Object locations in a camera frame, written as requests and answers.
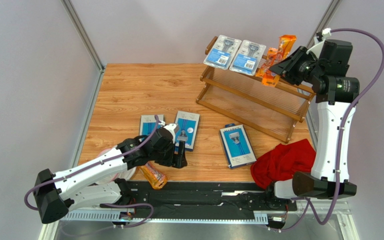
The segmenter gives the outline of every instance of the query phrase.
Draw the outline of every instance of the wood grain surface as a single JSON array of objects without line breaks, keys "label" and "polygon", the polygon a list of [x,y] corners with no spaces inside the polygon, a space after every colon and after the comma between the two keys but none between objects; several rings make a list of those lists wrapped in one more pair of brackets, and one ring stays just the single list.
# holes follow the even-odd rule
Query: wood grain surface
[{"label": "wood grain surface", "polygon": [[[106,148],[139,134],[141,115],[164,114],[174,122],[177,111],[200,114],[193,152],[186,152],[182,169],[156,165],[170,181],[253,182],[250,166],[229,169],[219,130],[231,118],[195,102],[204,86],[204,64],[108,64],[91,117],[79,164],[93,160]],[[281,141],[245,126],[258,158]],[[290,143],[310,139],[306,122],[297,123]],[[136,171],[133,180],[145,180]]]}]

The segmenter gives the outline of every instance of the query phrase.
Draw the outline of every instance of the red towel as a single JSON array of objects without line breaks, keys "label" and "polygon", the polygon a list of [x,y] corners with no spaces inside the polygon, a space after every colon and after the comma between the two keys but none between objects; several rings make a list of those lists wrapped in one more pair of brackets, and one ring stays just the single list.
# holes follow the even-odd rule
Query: red towel
[{"label": "red towel", "polygon": [[297,171],[310,173],[316,152],[307,139],[288,145],[279,144],[275,149],[259,157],[251,166],[254,182],[266,189],[272,181],[293,178]]}]

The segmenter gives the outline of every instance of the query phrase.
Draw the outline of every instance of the white wall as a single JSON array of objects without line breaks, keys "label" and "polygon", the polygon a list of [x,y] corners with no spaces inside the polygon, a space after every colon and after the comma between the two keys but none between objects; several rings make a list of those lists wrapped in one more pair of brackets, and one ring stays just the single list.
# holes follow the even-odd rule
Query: white wall
[{"label": "white wall", "polygon": [[0,240],[39,236],[24,194],[69,166],[98,75],[60,1],[0,0]]},{"label": "white wall", "polygon": [[330,0],[73,0],[103,64],[202,63],[215,35],[307,45]]},{"label": "white wall", "polygon": [[[366,30],[384,42],[384,2],[342,1],[328,26]],[[352,42],[347,75],[358,78],[363,90],[379,68],[380,48],[357,33],[333,33],[331,38]],[[356,107],[348,162],[350,181],[357,184],[357,194],[348,202],[359,236],[362,240],[384,239],[384,72]]]}]

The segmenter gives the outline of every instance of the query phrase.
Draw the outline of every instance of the wooden rack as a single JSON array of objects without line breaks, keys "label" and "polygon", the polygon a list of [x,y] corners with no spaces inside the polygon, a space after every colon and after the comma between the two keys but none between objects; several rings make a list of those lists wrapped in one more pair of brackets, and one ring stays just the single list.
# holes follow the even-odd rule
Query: wooden rack
[{"label": "wooden rack", "polygon": [[[208,44],[206,55],[216,40],[215,36]],[[284,80],[275,87],[264,86],[259,77],[212,66],[207,66],[200,80],[205,86],[196,99],[198,104],[285,143],[290,141],[296,123],[305,120],[315,96],[308,86],[291,85]]]}]

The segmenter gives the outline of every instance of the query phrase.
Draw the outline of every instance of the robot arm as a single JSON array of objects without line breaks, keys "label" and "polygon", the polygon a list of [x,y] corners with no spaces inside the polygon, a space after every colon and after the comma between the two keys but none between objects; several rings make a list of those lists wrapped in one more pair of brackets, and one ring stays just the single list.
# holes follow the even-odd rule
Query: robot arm
[{"label": "robot arm", "polygon": [[[302,81],[312,84],[316,93],[319,115],[319,132],[316,158],[311,173],[296,172],[292,179],[277,181],[270,191],[281,199],[314,197],[330,199],[336,184],[336,146],[340,123],[351,102],[359,94],[359,81],[346,77],[352,44],[341,40],[327,40],[330,29],[315,37],[315,45],[307,49],[299,47],[284,61],[269,70],[281,76],[290,84],[300,85]],[[350,125],[355,108],[347,117],[344,126],[340,158],[339,198],[354,196],[356,185],[349,182],[347,166]]]},{"label": "robot arm", "polygon": [[64,178],[64,180],[39,187],[33,192],[41,222],[43,224],[55,222],[69,211],[78,208],[121,201],[123,195],[129,191],[124,179],[117,179],[104,185],[93,185],[107,176],[143,166],[148,161],[179,169],[186,167],[188,163],[185,158],[184,141],[179,142],[178,151],[175,153],[175,136],[178,131],[179,126],[172,123],[157,129],[141,148],[125,156],[120,155],[137,148],[141,144],[140,139],[147,136],[128,138],[104,155],[71,169],[54,174],[49,169],[41,171],[35,186],[53,179]]}]

